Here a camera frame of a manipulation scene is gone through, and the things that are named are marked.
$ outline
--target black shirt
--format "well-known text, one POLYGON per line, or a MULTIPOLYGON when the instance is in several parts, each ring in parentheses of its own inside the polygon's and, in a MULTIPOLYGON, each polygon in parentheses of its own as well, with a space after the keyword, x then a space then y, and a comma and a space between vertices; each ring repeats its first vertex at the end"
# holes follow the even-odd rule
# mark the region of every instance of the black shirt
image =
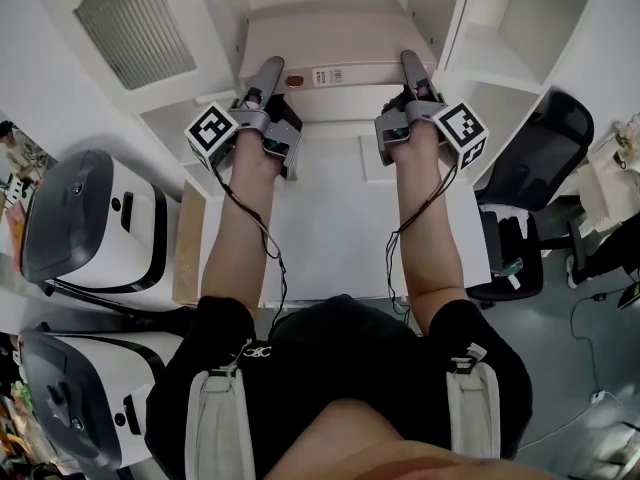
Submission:
POLYGON ((502 456, 515 455, 531 416, 531 383, 518 355, 469 301, 434 317, 428 337, 342 295, 282 318, 255 339, 250 313, 232 299, 204 297, 195 322, 147 400, 145 440, 171 479, 184 479, 189 388, 204 370, 238 360, 243 372, 256 477, 264 476, 332 401, 361 400, 408 440, 450 448, 445 372, 473 342, 500 389, 502 456))

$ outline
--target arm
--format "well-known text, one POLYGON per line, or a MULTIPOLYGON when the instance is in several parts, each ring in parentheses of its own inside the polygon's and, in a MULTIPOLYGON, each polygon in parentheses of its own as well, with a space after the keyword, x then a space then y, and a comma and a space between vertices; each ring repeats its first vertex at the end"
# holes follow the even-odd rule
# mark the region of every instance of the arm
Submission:
MULTIPOLYGON (((391 155, 397 166, 398 204, 403 223, 440 183, 435 126, 418 121, 413 125, 411 139, 394 147, 391 155)), ((426 335, 442 306, 467 298, 444 195, 402 233, 400 249, 411 310, 426 335)))
MULTIPOLYGON (((262 137, 257 132, 240 133, 229 186, 240 201, 260 215, 267 227, 280 168, 277 160, 264 153, 262 137)), ((218 236, 202 274, 201 295, 235 299, 255 318, 266 260, 260 229, 225 196, 218 236)))

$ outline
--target hand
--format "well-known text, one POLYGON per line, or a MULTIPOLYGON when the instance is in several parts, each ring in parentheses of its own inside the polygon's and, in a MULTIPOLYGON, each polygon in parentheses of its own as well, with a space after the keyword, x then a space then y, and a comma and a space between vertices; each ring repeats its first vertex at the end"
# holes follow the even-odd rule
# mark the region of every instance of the hand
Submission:
POLYGON ((433 123, 418 120, 411 126, 408 141, 389 148, 391 158, 398 166, 418 162, 422 165, 438 164, 438 130, 433 123))
POLYGON ((276 179, 282 170, 282 161, 267 155, 262 149, 262 135, 255 130, 244 130, 236 140, 233 175, 238 174, 264 177, 267 181, 276 179))

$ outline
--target logo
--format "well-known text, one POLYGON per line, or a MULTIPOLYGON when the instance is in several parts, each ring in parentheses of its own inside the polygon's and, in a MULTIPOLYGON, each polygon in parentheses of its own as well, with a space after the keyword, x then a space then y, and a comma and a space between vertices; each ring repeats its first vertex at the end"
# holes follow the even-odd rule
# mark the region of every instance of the logo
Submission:
POLYGON ((242 354, 246 357, 269 357, 271 355, 271 347, 248 348, 242 354))

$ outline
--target white strap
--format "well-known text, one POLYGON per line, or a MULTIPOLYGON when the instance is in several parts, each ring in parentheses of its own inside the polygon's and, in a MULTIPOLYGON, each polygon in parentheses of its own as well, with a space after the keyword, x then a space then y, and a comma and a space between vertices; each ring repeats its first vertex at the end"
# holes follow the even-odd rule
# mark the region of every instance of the white strap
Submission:
POLYGON ((240 370, 198 374, 189 392, 186 480, 255 480, 240 370))
POLYGON ((500 395, 493 368, 478 363, 465 374, 447 372, 451 450, 500 458, 500 395))
POLYGON ((514 290, 519 290, 520 286, 522 286, 518 278, 515 276, 515 274, 511 274, 510 276, 507 276, 507 279, 511 283, 511 286, 513 286, 514 290))

